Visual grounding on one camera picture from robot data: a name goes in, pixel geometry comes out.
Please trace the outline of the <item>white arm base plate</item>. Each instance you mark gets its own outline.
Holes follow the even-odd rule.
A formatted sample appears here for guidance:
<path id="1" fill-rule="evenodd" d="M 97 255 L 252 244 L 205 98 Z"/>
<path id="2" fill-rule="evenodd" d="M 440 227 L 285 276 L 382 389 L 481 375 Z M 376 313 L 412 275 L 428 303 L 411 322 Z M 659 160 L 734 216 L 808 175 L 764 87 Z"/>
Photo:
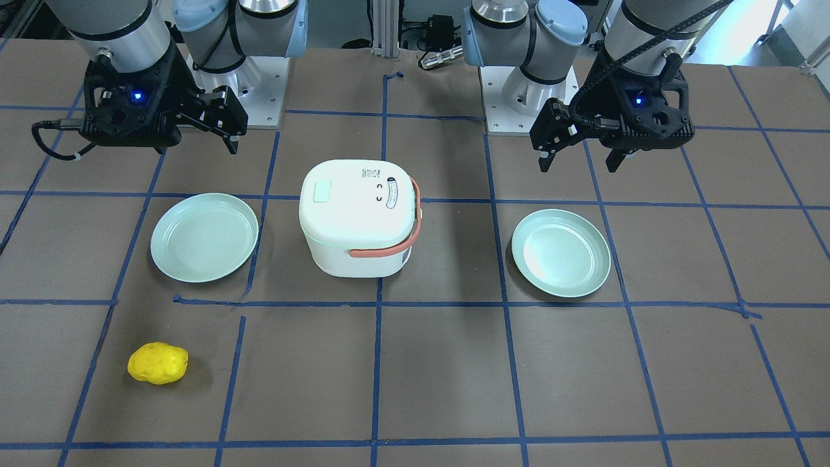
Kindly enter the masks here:
<path id="1" fill-rule="evenodd" d="M 479 76 L 490 136 L 527 136 L 546 101 L 557 98 L 568 104 L 578 91 L 573 67 L 554 85 L 533 82 L 513 66 L 483 66 Z"/>
<path id="2" fill-rule="evenodd" d="M 250 129 L 278 130 L 291 62 L 288 57 L 249 56 L 243 65 L 229 72 L 191 72 L 196 85 L 207 91 L 230 86 L 246 110 Z"/>

